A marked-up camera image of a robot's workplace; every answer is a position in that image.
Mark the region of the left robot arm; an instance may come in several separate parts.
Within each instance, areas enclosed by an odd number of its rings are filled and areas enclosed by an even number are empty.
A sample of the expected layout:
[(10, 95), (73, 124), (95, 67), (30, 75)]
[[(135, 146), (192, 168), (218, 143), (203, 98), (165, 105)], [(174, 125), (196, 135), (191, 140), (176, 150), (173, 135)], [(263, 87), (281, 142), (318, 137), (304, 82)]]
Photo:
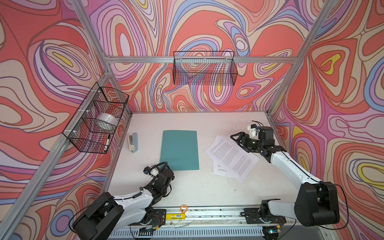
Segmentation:
[(132, 224), (143, 225), (143, 233), (156, 231), (166, 222), (166, 210), (153, 206), (166, 198), (175, 175), (167, 162), (143, 170), (152, 180), (138, 192), (112, 196), (102, 193), (92, 204), (78, 211), (68, 227), (81, 240), (106, 240), (110, 234)]

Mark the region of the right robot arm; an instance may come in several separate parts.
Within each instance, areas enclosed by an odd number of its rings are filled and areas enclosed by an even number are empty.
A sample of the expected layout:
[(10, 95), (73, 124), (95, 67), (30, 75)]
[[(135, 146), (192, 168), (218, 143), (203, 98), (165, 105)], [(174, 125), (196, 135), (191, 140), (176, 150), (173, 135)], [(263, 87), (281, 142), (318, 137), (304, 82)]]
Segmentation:
[(262, 220), (285, 217), (299, 221), (305, 227), (333, 225), (340, 221), (338, 190), (335, 184), (315, 177), (282, 147), (275, 144), (271, 127), (250, 125), (248, 133), (231, 135), (247, 153), (259, 153), (278, 168), (298, 190), (294, 202), (280, 199), (263, 200), (258, 215)]

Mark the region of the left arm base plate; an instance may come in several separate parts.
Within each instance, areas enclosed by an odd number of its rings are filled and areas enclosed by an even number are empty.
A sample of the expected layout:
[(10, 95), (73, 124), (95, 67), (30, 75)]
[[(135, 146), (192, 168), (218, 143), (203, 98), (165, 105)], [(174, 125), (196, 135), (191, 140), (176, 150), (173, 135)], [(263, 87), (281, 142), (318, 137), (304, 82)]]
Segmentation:
[(161, 227), (166, 223), (166, 209), (150, 209), (141, 220), (142, 225)]

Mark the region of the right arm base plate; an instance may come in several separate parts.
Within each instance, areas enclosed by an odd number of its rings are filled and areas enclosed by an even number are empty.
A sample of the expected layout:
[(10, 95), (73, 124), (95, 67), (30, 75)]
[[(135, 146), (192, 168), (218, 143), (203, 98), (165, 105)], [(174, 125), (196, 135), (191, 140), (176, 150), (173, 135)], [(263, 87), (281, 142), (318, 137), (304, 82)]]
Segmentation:
[(246, 219), (247, 224), (284, 225), (287, 222), (285, 217), (265, 214), (259, 208), (245, 208), (240, 215)]

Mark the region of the teal folder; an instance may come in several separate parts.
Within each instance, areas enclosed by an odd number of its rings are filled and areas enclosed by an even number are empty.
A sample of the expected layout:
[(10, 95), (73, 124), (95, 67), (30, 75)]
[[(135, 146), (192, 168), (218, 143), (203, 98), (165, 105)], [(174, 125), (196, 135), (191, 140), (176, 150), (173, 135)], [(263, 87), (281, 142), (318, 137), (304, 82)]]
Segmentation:
[(167, 162), (173, 171), (199, 170), (197, 132), (163, 131), (160, 161)]

